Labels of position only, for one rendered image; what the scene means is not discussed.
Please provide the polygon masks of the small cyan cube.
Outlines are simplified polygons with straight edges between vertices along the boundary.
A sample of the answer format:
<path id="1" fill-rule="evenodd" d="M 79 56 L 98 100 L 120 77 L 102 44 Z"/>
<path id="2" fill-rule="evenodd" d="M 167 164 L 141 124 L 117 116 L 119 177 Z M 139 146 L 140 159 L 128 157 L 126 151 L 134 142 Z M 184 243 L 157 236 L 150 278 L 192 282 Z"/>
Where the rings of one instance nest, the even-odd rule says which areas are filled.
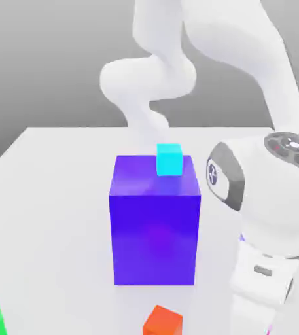
<path id="1" fill-rule="evenodd" d="M 158 176 L 183 174 L 183 152 L 179 143 L 156 144 L 156 172 Z"/>

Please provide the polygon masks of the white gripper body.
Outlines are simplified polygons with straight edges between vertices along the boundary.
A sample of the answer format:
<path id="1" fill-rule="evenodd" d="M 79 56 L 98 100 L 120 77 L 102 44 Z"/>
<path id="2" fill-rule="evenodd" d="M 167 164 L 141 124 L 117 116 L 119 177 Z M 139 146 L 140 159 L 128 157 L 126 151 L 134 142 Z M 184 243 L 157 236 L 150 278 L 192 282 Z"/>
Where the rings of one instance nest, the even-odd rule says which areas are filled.
<path id="1" fill-rule="evenodd" d="M 283 309 L 294 279 L 233 277 L 229 335 L 269 335 L 275 316 Z"/>

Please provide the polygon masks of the large blue box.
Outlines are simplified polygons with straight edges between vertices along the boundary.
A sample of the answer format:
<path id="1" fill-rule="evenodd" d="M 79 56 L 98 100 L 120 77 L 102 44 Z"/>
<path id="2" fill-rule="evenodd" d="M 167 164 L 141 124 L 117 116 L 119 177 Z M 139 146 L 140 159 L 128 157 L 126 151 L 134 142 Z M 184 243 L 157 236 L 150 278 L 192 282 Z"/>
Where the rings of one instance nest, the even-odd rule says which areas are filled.
<path id="1" fill-rule="evenodd" d="M 201 192 L 190 156 L 159 176 L 154 156 L 117 156 L 109 191 L 115 285 L 193 285 Z"/>

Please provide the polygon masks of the small orange cube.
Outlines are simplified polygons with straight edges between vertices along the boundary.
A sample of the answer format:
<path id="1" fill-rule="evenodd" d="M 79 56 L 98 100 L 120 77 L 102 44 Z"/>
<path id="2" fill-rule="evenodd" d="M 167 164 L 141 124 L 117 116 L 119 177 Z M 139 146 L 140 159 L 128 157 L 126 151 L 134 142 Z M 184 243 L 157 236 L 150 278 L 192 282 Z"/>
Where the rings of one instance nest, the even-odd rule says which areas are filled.
<path id="1" fill-rule="evenodd" d="M 183 316 L 156 305 L 143 325 L 143 335 L 182 335 Z"/>

